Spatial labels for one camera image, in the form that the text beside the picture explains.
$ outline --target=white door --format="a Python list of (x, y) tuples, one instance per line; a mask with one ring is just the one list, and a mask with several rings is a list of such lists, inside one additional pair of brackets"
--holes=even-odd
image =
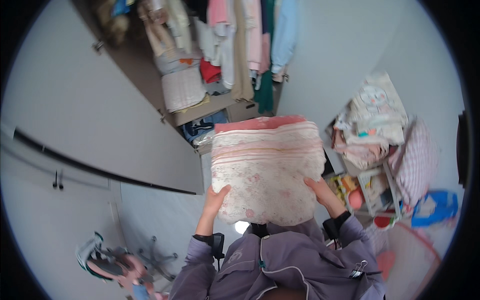
[[(2, 201), (36, 280), (53, 300), (125, 299), (127, 292), (117, 283), (92, 276), (75, 257), (76, 246), (94, 231), (103, 236), (105, 247), (123, 246), (111, 206), (119, 201), (114, 182), (59, 164), (18, 142), (5, 144), (7, 140), (2, 136)], [(57, 169), (63, 172), (62, 190), (52, 185)]]
[(203, 193), (198, 154), (95, 42), (70, 1), (51, 0), (13, 65), (3, 125), (91, 167)]

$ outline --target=open wardrobe door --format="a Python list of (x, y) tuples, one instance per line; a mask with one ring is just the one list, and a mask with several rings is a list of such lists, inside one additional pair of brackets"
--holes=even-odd
[(106, 177), (202, 194), (199, 155), (96, 43), (70, 1), (48, 2), (12, 66), (2, 129)]

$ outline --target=wardrobe door handle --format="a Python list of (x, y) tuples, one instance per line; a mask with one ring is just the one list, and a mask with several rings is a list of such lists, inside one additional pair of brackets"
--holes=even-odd
[(60, 175), (59, 175), (59, 189), (60, 191), (63, 191), (63, 184), (61, 183), (63, 179), (63, 170), (60, 170)]
[(55, 171), (55, 181), (53, 182), (53, 188), (54, 189), (57, 188), (57, 171)]

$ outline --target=green garment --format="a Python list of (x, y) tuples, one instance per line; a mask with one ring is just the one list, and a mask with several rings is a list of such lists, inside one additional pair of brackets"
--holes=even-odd
[[(272, 51), (271, 47), (273, 45), (273, 32), (274, 32), (274, 7), (275, 0), (266, 0), (267, 2), (267, 18), (268, 18), (268, 30), (270, 33), (270, 52)], [(262, 82), (260, 84), (260, 89), (255, 90), (255, 97), (253, 98), (255, 102), (258, 102), (258, 113), (263, 114), (265, 111), (273, 110), (273, 83), (272, 83), (272, 71), (270, 70), (272, 66), (272, 56), (270, 55), (270, 64), (268, 66), (268, 71), (262, 74)]]

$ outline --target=pink floral blanket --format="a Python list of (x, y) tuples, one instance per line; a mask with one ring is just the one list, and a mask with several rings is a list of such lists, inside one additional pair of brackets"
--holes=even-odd
[(302, 116), (260, 117), (218, 124), (215, 131), (213, 190), (232, 187), (220, 220), (293, 226), (313, 217), (315, 194), (303, 178), (319, 180), (326, 161), (315, 123)]

